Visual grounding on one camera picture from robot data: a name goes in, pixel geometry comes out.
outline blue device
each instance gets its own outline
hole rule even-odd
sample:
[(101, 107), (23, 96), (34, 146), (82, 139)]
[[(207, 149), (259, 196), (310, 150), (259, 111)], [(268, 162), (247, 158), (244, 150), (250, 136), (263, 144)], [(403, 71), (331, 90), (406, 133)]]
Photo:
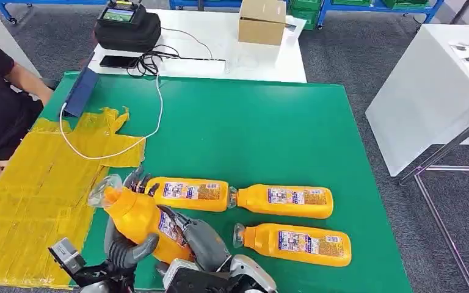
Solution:
[(89, 63), (92, 60), (92, 57), (94, 57), (94, 52), (91, 53), (87, 59), (84, 68), (80, 71), (75, 84), (73, 84), (73, 87), (65, 99), (67, 105), (62, 113), (64, 116), (80, 117), (84, 111), (85, 104), (87, 104), (87, 101), (94, 90), (94, 86), (98, 83), (100, 78), (98, 73), (89, 68)]

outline robotic hand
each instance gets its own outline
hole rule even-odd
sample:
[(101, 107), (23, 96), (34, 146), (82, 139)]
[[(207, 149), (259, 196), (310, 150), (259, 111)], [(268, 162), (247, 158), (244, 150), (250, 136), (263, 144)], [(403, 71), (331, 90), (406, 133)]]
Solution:
[(84, 258), (67, 238), (48, 250), (66, 273), (83, 288), (82, 293), (133, 293), (137, 263), (150, 255), (159, 235), (149, 234), (136, 245), (116, 229), (111, 218), (107, 223), (104, 252), (107, 259), (97, 266), (86, 267)]
[(254, 260), (231, 255), (222, 238), (206, 222), (168, 206), (158, 206), (182, 231), (195, 263), (176, 259), (163, 276), (166, 293), (273, 293), (275, 281)]
[[(142, 167), (123, 183), (133, 191), (143, 192), (149, 175), (140, 178)], [(275, 293), (272, 277), (254, 260), (245, 255), (232, 255), (222, 238), (206, 222), (192, 219), (168, 206), (158, 206), (180, 229), (195, 255), (195, 262), (175, 259), (171, 264), (159, 263), (166, 293)], [(97, 266), (85, 266), (85, 260), (67, 238), (49, 248), (55, 261), (84, 288), (85, 293), (133, 293), (137, 263), (157, 247), (159, 236), (149, 234), (139, 245), (127, 239), (109, 218), (104, 239), (107, 260)]]

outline floor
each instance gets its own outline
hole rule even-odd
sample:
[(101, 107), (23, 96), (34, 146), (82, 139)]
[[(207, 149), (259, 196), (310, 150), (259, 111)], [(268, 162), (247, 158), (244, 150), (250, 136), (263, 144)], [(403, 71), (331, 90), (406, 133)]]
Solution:
[[(144, 4), (167, 8), (162, 0)], [(28, 10), (25, 5), (9, 6), (22, 19), (18, 26), (6, 24), (9, 31), (45, 77), (59, 78), (65, 70), (78, 69), (95, 46), (92, 26), (101, 7), (37, 5)], [(389, 177), (365, 117), (366, 108), (416, 34), (416, 26), (409, 16), (330, 12), (323, 30), (303, 32), (299, 43), (309, 82), (346, 88), (413, 292), (466, 292), (421, 194), (414, 183), (399, 187)], [(443, 163), (469, 164), (469, 146), (454, 150)], [(469, 176), (427, 173), (424, 179), (469, 268)], [(0, 288), (0, 292), (55, 291)]]

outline bottle label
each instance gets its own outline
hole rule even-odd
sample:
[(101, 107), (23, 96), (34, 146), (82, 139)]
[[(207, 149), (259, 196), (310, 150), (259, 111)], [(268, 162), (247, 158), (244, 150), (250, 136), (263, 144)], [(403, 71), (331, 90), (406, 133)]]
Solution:
[(162, 196), (165, 198), (187, 198), (190, 200), (218, 200), (220, 184), (190, 185), (184, 182), (166, 182)]
[(186, 244), (175, 222), (163, 211), (161, 211), (161, 219), (159, 220), (159, 230), (173, 241), (179, 243), (180, 246)]
[(308, 234), (291, 231), (278, 231), (278, 249), (313, 255), (339, 257), (344, 255), (343, 240), (339, 236), (313, 238)]
[(267, 196), (269, 203), (326, 204), (326, 195), (323, 189), (269, 188)]

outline smartphone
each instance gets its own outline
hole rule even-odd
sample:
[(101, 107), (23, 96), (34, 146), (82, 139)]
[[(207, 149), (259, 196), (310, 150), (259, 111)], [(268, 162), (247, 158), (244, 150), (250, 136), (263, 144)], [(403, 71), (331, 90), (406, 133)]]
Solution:
[(135, 68), (137, 57), (106, 55), (100, 62), (101, 67)]

